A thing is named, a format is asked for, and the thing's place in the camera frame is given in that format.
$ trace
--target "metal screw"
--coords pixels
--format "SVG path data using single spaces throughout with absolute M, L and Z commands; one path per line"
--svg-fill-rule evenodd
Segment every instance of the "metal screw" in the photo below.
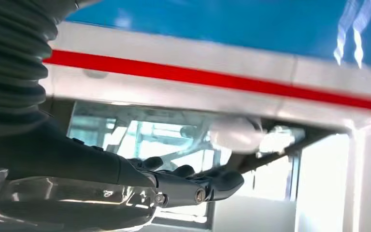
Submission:
M 156 196 L 156 202 L 158 202 L 158 203 L 164 203 L 165 200 L 166 200 L 166 198 L 164 197 L 164 195 L 157 195 Z
M 196 202 L 201 203 L 205 200 L 205 191 L 203 189 L 199 189 L 196 192 Z

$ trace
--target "white panel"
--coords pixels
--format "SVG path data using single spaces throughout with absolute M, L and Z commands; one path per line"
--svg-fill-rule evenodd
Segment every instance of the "white panel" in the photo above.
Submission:
M 294 65 L 293 55 L 74 23 L 60 25 L 55 48 L 288 83 Z
M 298 58 L 294 84 L 371 95 L 371 67 Z
M 295 202 L 232 196 L 215 205 L 213 232 L 293 232 Z
M 317 101 L 285 98 L 276 115 L 304 123 L 353 128 L 356 124 L 365 123 L 366 118 L 371 117 L 371 111 Z
M 343 230 L 371 232 L 371 123 L 353 132 L 351 145 Z
M 342 231 L 349 141 L 333 135 L 302 151 L 296 231 Z
M 73 99 L 129 102 L 205 111 L 274 116 L 279 97 L 184 84 L 125 74 L 90 78 L 82 69 L 56 66 L 55 96 Z

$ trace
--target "transparent plastic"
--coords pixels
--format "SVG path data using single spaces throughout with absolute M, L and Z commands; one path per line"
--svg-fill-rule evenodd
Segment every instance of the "transparent plastic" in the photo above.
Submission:
M 151 223 L 158 207 L 153 188 L 56 177 L 0 186 L 0 232 L 131 232 Z

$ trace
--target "red stripe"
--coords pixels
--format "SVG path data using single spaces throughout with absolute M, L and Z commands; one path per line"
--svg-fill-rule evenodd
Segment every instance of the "red stripe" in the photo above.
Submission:
M 277 82 L 254 79 L 252 77 L 247 78 L 239 75 L 196 70 L 172 65 L 59 50 L 54 50 L 52 57 L 46 59 L 45 63 L 266 93 L 371 110 L 371 97 L 368 96 L 355 96 L 349 93 L 338 93 L 309 87 L 285 85 Z

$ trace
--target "robotic arm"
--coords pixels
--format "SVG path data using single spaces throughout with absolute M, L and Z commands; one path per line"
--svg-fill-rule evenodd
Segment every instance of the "robotic arm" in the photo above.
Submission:
M 96 232 L 138 228 L 157 207 L 231 196 L 241 174 L 156 172 L 160 158 L 126 160 L 69 139 L 38 110 L 42 60 L 56 25 L 96 0 L 0 0 L 0 231 Z

